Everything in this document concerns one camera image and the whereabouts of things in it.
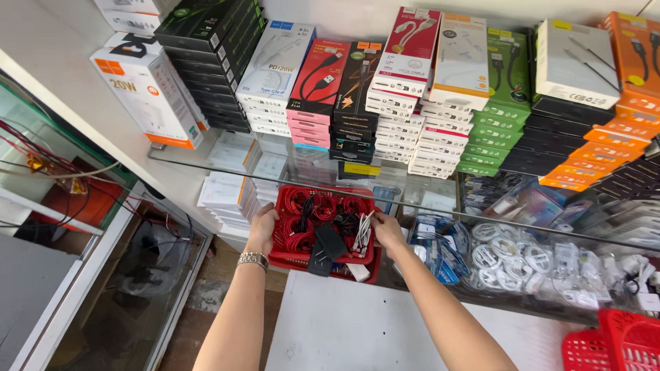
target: green box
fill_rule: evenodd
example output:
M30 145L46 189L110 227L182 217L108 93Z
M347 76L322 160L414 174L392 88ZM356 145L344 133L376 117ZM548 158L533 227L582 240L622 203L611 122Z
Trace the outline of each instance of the green box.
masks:
M474 162L461 161L458 163L458 165L456 165L456 171L477 175L493 176L497 173L498 168L484 164L475 164Z
M481 113L524 125L531 113L526 35L488 29L488 82Z
M463 154L478 154L481 156L498 158L504 161L504 159L509 155L509 150L467 143L465 145Z
M483 126L497 127L499 129L504 129L508 131L520 131L520 129L522 129L522 127L525 126L524 121L519 123L515 121L509 121L506 119L496 118L479 111L473 111L473 112L475 113L475 115L472 117L472 120L470 120L471 123L477 123Z
M504 158L488 157L482 154L475 154L475 153L469 153L467 151L463 151L463 154L461 155L461 161L472 162L474 164L490 165L499 168L500 165L503 163Z
M491 126L475 125L472 128L472 131L470 131L468 143L511 149L522 136L522 132L506 131Z

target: wristwatch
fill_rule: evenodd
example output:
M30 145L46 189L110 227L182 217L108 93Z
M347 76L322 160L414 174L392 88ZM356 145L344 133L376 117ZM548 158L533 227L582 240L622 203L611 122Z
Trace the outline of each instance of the wristwatch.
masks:
M244 252L241 254L241 256L238 258L238 263L236 264L237 266L239 264L243 263L256 263L259 264L263 270L268 273L268 257L266 255L263 255L260 252Z

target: orange box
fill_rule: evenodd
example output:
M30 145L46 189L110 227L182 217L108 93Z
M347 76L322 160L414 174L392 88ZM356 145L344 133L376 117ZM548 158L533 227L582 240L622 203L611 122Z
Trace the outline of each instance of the orange box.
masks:
M605 174L610 174L611 172L615 171L616 168L618 167L616 165L603 164L603 163L600 163L600 162L582 160L581 158L572 158L572 157L569 157L560 166L564 166L564 165L565 166L571 166L571 167L574 167L574 168L593 170L593 171L596 171L596 172L604 172Z
M622 85L618 104L650 114L660 113L660 76L653 68L650 41L651 31L660 30L660 23L611 12L601 27L610 34L616 73Z
M552 172L558 172L562 174L568 174L568 175L575 175L575 176L581 176L582 178L590 178L594 180L598 180L602 178L603 176L606 176L606 172L597 172L594 170L587 170L583 168L576 168L575 166L568 166L568 165L559 165Z
M616 105L616 118L640 123L646 126L660 128L660 112L658 114L649 114L634 108Z
M550 180L559 180L561 182L581 184L587 187L589 187L591 184L594 184L595 182L598 182L598 179L584 178L583 176L575 176L558 172L556 168L551 173L546 175L545 178Z
M651 142L648 139L635 138L630 135L623 135L615 133L614 131L601 129L592 129L583 138L589 139L590 141L632 149L634 151L645 149Z
M562 180L548 179L544 176L539 178L539 184L541 184L542 186L564 188L578 192L582 192L583 190L589 188L588 185L563 182Z
M654 136L660 133L660 126L651 127L642 123L635 123L624 119L613 119L603 126L594 125L593 128L613 131L615 133L642 139L652 139Z
M588 141L584 146L576 149L570 157L620 166L628 161L635 160L643 154L642 151L633 151L624 147Z

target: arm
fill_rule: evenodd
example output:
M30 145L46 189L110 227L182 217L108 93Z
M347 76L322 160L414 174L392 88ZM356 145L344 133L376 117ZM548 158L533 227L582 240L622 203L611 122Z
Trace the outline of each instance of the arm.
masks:
M270 203L253 218L245 252L268 255L278 220ZM258 370L263 340L263 295L266 272L258 264L239 264L220 305L193 371Z
M408 247L396 219L376 213L378 242L401 269L433 344L449 371L517 371L499 344Z

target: person's left hand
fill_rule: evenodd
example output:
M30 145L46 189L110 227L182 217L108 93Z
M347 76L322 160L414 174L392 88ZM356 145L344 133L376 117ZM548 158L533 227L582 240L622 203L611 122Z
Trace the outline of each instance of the person's left hand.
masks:
M254 215L250 223L245 252L260 252L264 255L271 253L276 220L280 220L280 217L272 202Z

